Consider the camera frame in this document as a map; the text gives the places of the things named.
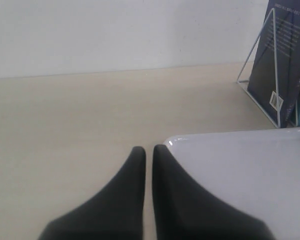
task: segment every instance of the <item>white wire stand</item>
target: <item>white wire stand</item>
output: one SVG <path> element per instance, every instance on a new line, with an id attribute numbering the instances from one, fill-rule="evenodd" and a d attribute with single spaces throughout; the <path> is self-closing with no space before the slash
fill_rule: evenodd
<path id="1" fill-rule="evenodd" d="M 255 49 L 258 40 L 261 36 L 261 34 L 263 33 L 263 30 L 265 28 L 265 26 L 267 25 L 267 23 L 269 22 L 269 20 L 271 19 L 272 16 L 272 21 L 273 21 L 273 44 L 274 44 L 274 71 L 275 71 L 275 93 L 276 93 L 276 112 L 277 112 L 277 122 L 275 120 L 272 119 L 272 117 L 265 111 L 265 109 L 258 103 L 258 101 L 251 95 L 250 92 L 248 92 L 248 83 L 249 83 L 249 79 L 245 79 L 245 80 L 240 80 L 240 77 L 249 61 L 249 58 L 253 52 L 253 50 Z M 276 128 L 281 128 L 281 118 L 280 118 L 280 95 L 279 95 L 279 81 L 278 81 L 278 58 L 277 58 L 277 22 L 276 22 L 276 9 L 272 8 L 271 11 L 269 12 L 268 16 L 266 17 L 262 28 L 258 34 L 258 37 L 256 38 L 253 47 L 250 50 L 250 53 L 248 55 L 248 57 L 246 58 L 244 65 L 239 73 L 239 76 L 237 77 L 236 82 L 240 85 L 240 87 L 246 92 L 246 94 L 249 95 L 249 97 L 254 101 L 254 103 L 262 110 L 262 112 L 267 116 L 267 118 L 272 122 L 272 124 L 276 127 Z M 296 126 L 298 125 L 298 108 L 296 108 L 295 111 L 295 119 L 296 119 Z"/>

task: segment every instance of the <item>dark blue book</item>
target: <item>dark blue book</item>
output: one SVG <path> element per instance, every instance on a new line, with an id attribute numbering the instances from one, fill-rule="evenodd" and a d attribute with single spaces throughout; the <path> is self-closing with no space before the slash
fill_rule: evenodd
<path id="1" fill-rule="evenodd" d="M 300 0 L 269 0 L 266 16 L 272 8 L 276 14 L 280 122 L 285 128 L 300 92 Z M 248 91 L 278 123 L 274 51 L 271 18 L 260 36 Z"/>

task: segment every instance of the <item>white tray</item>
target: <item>white tray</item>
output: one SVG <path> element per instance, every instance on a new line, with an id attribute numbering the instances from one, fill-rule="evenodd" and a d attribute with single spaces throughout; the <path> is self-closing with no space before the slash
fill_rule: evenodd
<path id="1" fill-rule="evenodd" d="M 165 143 L 181 166 L 226 203 L 300 240 L 300 128 L 179 135 Z"/>

